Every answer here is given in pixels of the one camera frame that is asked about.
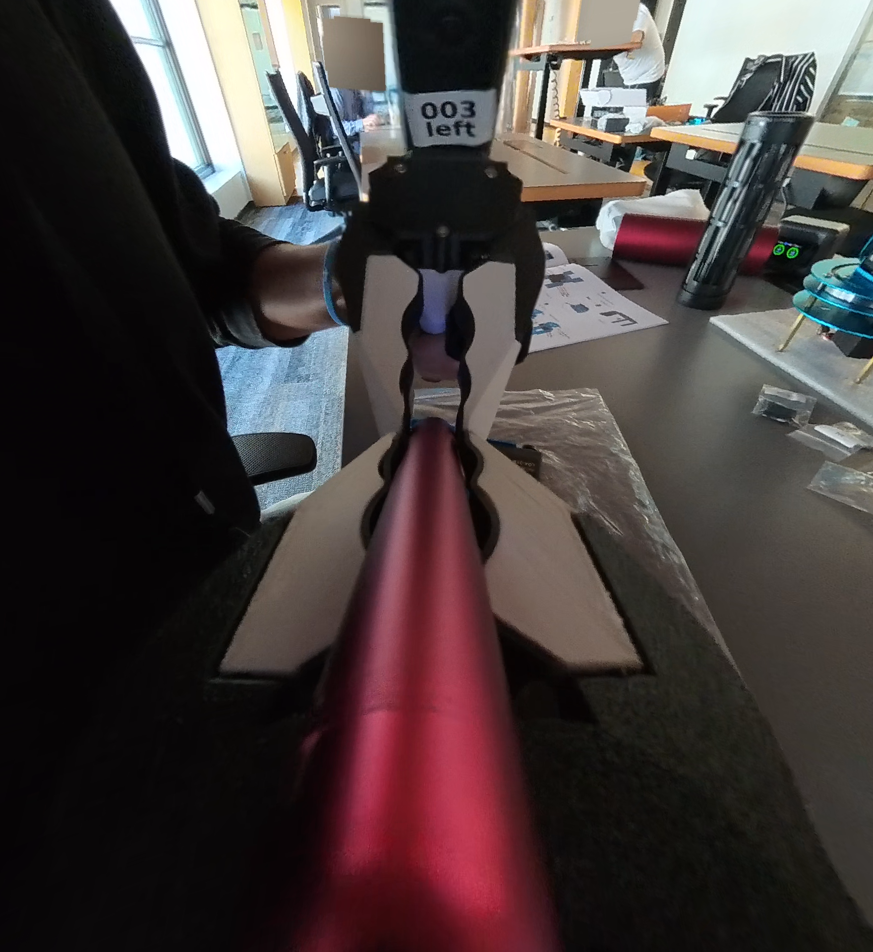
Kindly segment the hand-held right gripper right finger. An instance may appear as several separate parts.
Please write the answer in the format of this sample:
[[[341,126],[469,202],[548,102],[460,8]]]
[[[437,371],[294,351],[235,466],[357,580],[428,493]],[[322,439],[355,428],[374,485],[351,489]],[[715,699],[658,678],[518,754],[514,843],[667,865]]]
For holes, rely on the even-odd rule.
[[[641,670],[571,508],[486,440],[454,437],[496,619],[567,670]]]

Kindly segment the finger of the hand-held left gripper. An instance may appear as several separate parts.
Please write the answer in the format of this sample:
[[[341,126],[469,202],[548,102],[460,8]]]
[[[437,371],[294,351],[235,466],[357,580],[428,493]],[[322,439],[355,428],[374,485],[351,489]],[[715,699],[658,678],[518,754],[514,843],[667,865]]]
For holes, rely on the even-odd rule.
[[[404,317],[420,287],[418,273],[392,255],[367,259],[360,320],[360,367],[378,437],[403,429],[414,368]]]
[[[458,303],[468,319],[457,367],[461,427],[486,440],[521,350],[514,265],[489,262],[466,274]]]

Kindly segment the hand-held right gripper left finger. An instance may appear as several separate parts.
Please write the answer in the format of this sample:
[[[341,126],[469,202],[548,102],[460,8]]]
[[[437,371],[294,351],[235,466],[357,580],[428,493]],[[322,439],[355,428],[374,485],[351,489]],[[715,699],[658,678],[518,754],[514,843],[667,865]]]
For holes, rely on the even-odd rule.
[[[220,662],[220,673],[297,673],[330,648],[365,564],[364,522],[395,434],[378,439],[296,508]]]

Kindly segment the blue metal servo bracket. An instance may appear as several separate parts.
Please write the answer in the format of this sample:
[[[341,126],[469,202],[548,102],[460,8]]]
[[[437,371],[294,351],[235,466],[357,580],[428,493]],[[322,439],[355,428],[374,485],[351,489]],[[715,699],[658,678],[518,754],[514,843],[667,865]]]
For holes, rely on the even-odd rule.
[[[411,422],[417,425],[422,419],[435,417],[448,424],[452,431],[455,430],[457,419],[458,404],[461,396],[459,387],[424,385],[418,387],[414,394],[413,411]],[[500,438],[501,423],[495,423],[491,433],[496,436],[487,438],[490,445],[503,451],[509,448],[522,448],[523,446],[512,439]]]

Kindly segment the red electric screwdriver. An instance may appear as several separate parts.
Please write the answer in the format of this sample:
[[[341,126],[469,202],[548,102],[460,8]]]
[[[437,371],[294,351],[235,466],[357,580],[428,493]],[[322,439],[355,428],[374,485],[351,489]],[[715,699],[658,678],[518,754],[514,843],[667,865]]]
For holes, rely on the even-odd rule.
[[[454,434],[411,432],[246,950],[560,950]]]

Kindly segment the person's left forearm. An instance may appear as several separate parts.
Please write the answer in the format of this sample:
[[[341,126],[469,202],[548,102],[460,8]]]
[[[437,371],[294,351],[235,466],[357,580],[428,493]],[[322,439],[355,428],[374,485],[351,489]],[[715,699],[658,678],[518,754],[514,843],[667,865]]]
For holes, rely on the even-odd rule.
[[[177,255],[218,347],[296,347],[334,326],[323,293],[326,244],[279,242],[223,217],[197,174],[173,160]]]

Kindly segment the wooden top desk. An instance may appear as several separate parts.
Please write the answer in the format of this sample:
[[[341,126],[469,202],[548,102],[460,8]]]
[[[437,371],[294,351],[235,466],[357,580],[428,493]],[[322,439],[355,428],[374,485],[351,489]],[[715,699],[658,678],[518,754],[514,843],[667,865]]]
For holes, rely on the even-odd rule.
[[[387,160],[407,166],[407,175],[423,179],[439,197],[474,199],[494,197],[499,191],[486,173],[463,173],[462,162],[474,148],[415,148],[404,131],[381,128],[361,135],[362,191],[370,195],[371,176]],[[509,133],[495,138],[489,161],[505,165],[522,184],[525,204],[559,204],[641,197],[646,181],[631,173],[574,154],[528,134]]]
[[[742,124],[658,125],[650,136],[692,149],[733,153],[742,129]],[[873,128],[814,124],[792,166],[841,179],[873,181]]]

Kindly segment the printed instruction sheet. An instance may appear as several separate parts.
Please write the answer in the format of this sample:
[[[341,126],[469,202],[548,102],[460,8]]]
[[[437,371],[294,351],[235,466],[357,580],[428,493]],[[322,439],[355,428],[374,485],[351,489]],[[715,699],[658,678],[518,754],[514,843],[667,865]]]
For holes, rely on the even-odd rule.
[[[589,268],[571,263],[557,245],[542,247],[546,271],[530,317],[530,353],[667,325]]]

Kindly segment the black office chair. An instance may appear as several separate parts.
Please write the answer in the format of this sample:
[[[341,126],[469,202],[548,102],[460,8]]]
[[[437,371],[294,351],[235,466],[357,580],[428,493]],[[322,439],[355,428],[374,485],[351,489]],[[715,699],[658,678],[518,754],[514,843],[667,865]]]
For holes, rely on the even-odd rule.
[[[304,206],[311,212],[344,215],[360,197],[359,185],[344,149],[340,146],[321,149],[315,134],[305,128],[280,74],[270,72],[267,78],[277,109],[296,146]]]

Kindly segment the office chair with pale seat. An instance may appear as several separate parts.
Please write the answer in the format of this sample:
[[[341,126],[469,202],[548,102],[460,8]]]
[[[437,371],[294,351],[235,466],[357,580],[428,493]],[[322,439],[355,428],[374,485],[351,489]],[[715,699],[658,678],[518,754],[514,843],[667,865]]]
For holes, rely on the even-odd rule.
[[[236,434],[232,440],[254,489],[310,474],[316,469],[317,449],[308,435],[259,432]]]

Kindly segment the white crumpled bag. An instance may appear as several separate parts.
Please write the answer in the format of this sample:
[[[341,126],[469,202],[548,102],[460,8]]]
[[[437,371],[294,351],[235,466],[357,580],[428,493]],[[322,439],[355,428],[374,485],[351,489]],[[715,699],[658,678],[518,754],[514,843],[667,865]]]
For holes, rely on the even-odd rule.
[[[614,249],[622,220],[627,215],[705,221],[710,212],[698,189],[681,188],[664,195],[609,200],[602,204],[595,222],[604,248]]]

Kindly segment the white foam sheet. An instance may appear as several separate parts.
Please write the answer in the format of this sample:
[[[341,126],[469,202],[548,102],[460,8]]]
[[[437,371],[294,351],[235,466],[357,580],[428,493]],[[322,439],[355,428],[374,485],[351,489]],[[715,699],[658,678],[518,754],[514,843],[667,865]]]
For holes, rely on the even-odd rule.
[[[794,308],[716,315],[710,322],[798,382],[812,387],[858,418],[873,424],[873,369],[858,383],[863,360],[844,355],[811,321],[784,351],[780,344],[799,314]]]

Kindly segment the person's black top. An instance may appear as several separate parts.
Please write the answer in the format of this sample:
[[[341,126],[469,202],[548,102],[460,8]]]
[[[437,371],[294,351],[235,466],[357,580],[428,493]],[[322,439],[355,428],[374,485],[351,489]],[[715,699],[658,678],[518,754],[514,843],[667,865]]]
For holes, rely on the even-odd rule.
[[[109,2],[0,2],[0,950],[99,688],[257,521],[237,233]]]

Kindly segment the group of small screw bags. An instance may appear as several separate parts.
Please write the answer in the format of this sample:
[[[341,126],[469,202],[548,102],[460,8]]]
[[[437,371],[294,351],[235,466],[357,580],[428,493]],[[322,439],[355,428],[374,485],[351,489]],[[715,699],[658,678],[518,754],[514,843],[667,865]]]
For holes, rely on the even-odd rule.
[[[873,435],[851,422],[812,422],[815,406],[814,397],[765,385],[752,414],[779,424],[789,441],[822,457],[809,490],[873,521]]]

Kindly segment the black charger with green displays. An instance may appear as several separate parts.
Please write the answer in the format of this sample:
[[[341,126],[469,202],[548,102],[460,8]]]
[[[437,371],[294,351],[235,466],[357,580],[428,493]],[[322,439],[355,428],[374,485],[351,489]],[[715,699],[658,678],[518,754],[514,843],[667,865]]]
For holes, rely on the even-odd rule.
[[[813,266],[833,258],[847,243],[849,232],[845,222],[787,216],[779,223],[776,241],[763,266],[763,279],[790,293],[798,292]]]

